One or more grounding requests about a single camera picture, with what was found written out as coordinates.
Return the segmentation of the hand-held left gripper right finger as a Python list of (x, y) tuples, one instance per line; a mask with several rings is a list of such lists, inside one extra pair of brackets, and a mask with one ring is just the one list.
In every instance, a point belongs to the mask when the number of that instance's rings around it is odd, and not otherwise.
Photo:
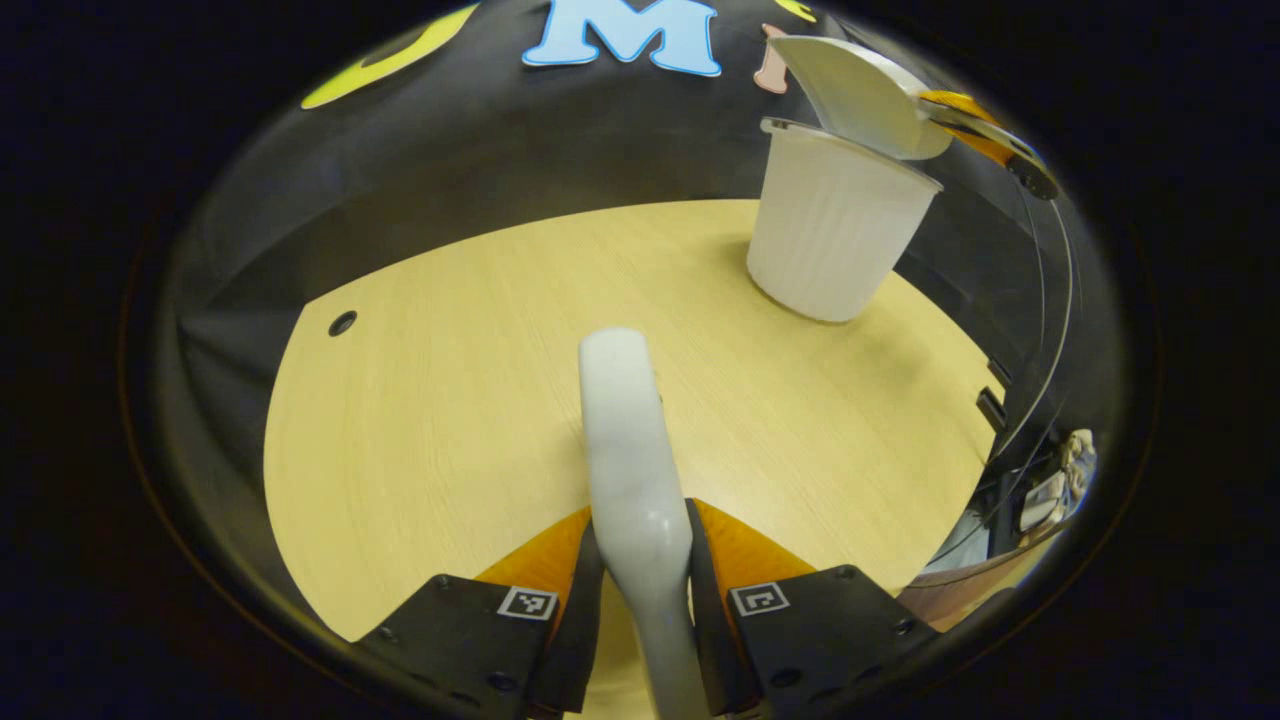
[(698, 498), (686, 502), (694, 639), (710, 714), (838, 720), (902, 683), (937, 630), (850, 564), (817, 569)]

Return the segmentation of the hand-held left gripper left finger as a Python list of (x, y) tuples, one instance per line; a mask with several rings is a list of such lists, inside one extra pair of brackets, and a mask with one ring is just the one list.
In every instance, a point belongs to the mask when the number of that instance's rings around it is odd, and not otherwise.
[(584, 507), (475, 578), (431, 577), (358, 647), (449, 720), (564, 720), (586, 703), (604, 575)]

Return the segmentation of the white dustpan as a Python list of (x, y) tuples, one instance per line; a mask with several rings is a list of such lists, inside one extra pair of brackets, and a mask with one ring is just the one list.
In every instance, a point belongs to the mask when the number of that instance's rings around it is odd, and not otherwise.
[(909, 161), (936, 158), (956, 138), (918, 113), (918, 95), (933, 88), (888, 58), (817, 36), (781, 35), (767, 44), (827, 132)]

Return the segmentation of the white garbage bin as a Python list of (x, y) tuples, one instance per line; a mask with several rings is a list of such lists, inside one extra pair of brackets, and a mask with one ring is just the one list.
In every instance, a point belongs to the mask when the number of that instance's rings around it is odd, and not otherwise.
[(748, 273), (780, 305), (851, 322), (905, 254), (943, 187), (860, 143), (765, 117), (765, 176)]

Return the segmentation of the wooden desktop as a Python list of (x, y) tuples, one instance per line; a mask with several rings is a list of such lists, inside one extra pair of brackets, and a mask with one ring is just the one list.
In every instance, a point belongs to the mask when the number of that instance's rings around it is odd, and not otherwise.
[[(753, 200), (612, 208), (420, 254), (308, 302), (265, 430), (287, 569), (346, 641), (588, 505), (579, 343), (646, 336), (680, 482), (814, 568), (890, 593), (941, 548), (995, 433), (987, 355), (891, 275), (846, 324), (746, 269)], [(342, 313), (344, 334), (328, 327)]]

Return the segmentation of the pale crumpled bundle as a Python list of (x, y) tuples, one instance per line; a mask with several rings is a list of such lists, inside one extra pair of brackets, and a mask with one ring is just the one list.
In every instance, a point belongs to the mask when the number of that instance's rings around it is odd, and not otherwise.
[(1091, 429), (1074, 430), (1057, 455), (1057, 469), (1024, 496), (1018, 530), (1030, 542), (1070, 518), (1087, 496), (1097, 471)]

